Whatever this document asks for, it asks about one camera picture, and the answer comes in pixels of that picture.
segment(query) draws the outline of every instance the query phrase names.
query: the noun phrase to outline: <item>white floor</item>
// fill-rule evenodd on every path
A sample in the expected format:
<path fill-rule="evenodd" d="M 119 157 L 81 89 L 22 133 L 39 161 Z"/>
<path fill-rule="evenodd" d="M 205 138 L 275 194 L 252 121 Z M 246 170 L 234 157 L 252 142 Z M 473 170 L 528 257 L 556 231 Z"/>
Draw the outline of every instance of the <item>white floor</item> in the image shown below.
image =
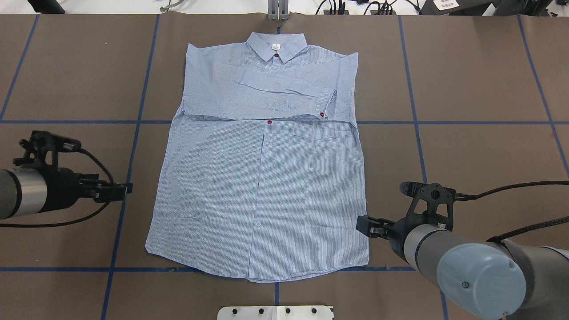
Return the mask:
<path fill-rule="evenodd" d="M 314 14 L 321 0 L 289 0 L 288 9 L 291 12 Z M 168 0 L 58 0 L 68 14 L 156 14 L 160 7 L 168 4 Z M 419 0 L 422 6 L 425 0 Z M 346 10 L 350 14 L 363 14 L 367 5 L 358 5 L 355 1 L 347 1 Z M 393 4 L 399 15 L 416 15 L 417 12 L 406 0 L 397 0 Z M 242 14 L 267 13 L 268 0 L 185 0 L 173 11 L 197 14 Z M 329 9 L 325 3 L 323 9 Z M 569 16 L 569 7 L 558 6 L 553 0 L 548 7 L 549 12 L 559 16 Z M 25 0 L 1 0 L 0 13 L 34 13 L 30 4 Z"/>

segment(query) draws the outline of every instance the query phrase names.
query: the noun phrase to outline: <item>white label sticker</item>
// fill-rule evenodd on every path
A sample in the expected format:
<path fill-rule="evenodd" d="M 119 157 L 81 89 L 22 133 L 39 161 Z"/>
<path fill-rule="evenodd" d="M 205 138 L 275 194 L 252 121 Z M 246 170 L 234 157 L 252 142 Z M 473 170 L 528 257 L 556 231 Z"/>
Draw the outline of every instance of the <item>white label sticker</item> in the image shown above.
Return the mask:
<path fill-rule="evenodd" d="M 435 2 L 435 6 L 441 11 L 459 6 L 456 0 L 433 0 L 433 2 Z"/>

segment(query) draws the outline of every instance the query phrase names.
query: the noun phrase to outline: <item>robotic arm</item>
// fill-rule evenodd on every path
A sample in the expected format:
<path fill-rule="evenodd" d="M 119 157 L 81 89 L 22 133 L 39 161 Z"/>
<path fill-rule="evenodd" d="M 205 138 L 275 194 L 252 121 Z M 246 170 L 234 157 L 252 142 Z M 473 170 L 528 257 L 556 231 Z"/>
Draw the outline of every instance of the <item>robotic arm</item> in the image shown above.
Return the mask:
<path fill-rule="evenodd" d="M 393 222 L 359 216 L 357 229 L 367 237 L 389 240 L 392 250 L 438 286 L 455 304 L 488 320 L 567 319 L 569 314 L 569 251 L 551 247 L 520 246 L 507 239 L 537 228 L 569 221 L 569 217 L 522 228 L 479 243 L 452 231 L 455 201 L 478 199 L 506 188 L 542 184 L 519 184 L 481 195 L 458 194 L 437 183 L 405 182 L 400 191 L 413 198 L 405 218 Z M 415 213 L 420 200 L 427 202 Z M 437 213 L 447 207 L 447 216 Z"/>
<path fill-rule="evenodd" d="M 0 227 L 57 227 L 77 223 L 101 212 L 110 202 L 122 201 L 132 192 L 131 183 L 114 183 L 108 170 L 75 139 L 33 131 L 30 140 L 20 140 L 25 149 L 22 158 L 14 159 L 14 170 L 0 170 L 0 219 L 69 208 L 79 198 L 92 198 L 104 203 L 94 214 L 58 224 L 0 224 Z M 51 164 L 46 156 L 51 152 Z M 91 158 L 109 177 L 99 180 L 98 174 L 74 173 L 59 167 L 59 153 L 82 153 Z"/>

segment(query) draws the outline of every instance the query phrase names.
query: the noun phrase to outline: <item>shirt cuff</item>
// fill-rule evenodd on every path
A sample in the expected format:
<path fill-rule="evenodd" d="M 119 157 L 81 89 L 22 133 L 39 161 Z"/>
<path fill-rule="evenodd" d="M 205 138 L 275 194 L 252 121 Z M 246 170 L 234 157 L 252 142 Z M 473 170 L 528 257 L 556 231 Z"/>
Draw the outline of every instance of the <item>shirt cuff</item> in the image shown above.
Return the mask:
<path fill-rule="evenodd" d="M 335 97 L 336 89 L 322 88 L 316 102 L 314 116 L 321 120 L 332 120 L 333 106 L 331 106 L 331 102 Z"/>

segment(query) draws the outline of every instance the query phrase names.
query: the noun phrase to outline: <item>cable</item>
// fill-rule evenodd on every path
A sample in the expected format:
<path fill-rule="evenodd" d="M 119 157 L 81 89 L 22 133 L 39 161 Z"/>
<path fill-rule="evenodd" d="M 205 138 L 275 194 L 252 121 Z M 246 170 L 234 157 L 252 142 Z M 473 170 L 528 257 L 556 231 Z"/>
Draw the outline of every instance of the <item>cable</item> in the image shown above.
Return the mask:
<path fill-rule="evenodd" d="M 318 6 L 318 9 L 316 9 L 316 13 L 318 14 L 318 11 L 320 11 L 320 8 L 322 8 L 322 5 L 326 2 L 326 0 L 322 0 L 322 2 L 320 3 L 320 5 Z"/>
<path fill-rule="evenodd" d="M 370 3 L 368 4 L 367 8 L 365 8 L 364 15 L 365 15 L 366 13 L 368 13 L 369 7 L 371 7 L 373 4 L 376 4 L 376 5 L 377 5 L 377 11 L 380 10 L 381 3 L 379 3 L 378 1 L 373 1 L 373 2 L 370 2 Z"/>
<path fill-rule="evenodd" d="M 83 222 L 85 220 L 91 219 L 92 217 L 98 215 L 101 211 L 103 211 L 111 202 L 111 199 L 114 198 L 114 179 L 113 176 L 110 174 L 109 170 L 89 151 L 85 149 L 80 149 L 79 153 L 85 154 L 87 157 L 91 158 L 93 162 L 103 170 L 103 172 L 109 177 L 110 185 L 111 185 L 111 197 L 110 199 L 105 202 L 99 209 L 88 216 L 84 216 L 81 219 L 67 221 L 67 222 L 59 222 L 59 223 L 47 223 L 47 224 L 13 224 L 13 223 L 0 223 L 1 228 L 51 228 L 51 227 L 62 227 L 64 225 L 75 224 L 79 222 Z"/>
<path fill-rule="evenodd" d="M 537 181 L 537 182 L 510 184 L 509 186 L 495 188 L 495 189 L 483 192 L 483 193 L 478 194 L 478 195 L 456 194 L 456 200 L 457 201 L 476 200 L 476 199 L 480 199 L 484 196 L 495 194 L 497 192 L 504 191 L 504 190 L 510 190 L 510 189 L 516 189 L 516 188 L 525 188 L 525 187 L 534 187 L 534 186 L 569 186 L 569 181 Z M 549 220 L 546 222 L 540 222 L 540 223 L 528 225 L 528 226 L 525 226 L 523 228 L 504 233 L 504 234 L 499 235 L 499 236 L 491 237 L 490 239 L 488 239 L 488 241 L 489 242 L 500 242 L 504 239 L 507 239 L 507 238 L 510 238 L 513 236 L 518 236 L 518 235 L 521 235 L 521 234 L 526 233 L 526 232 L 530 232 L 530 231 L 541 229 L 541 228 L 553 227 L 554 225 L 559 225 L 559 224 L 568 223 L 568 222 L 569 222 L 569 216 L 559 218 L 559 219 Z"/>

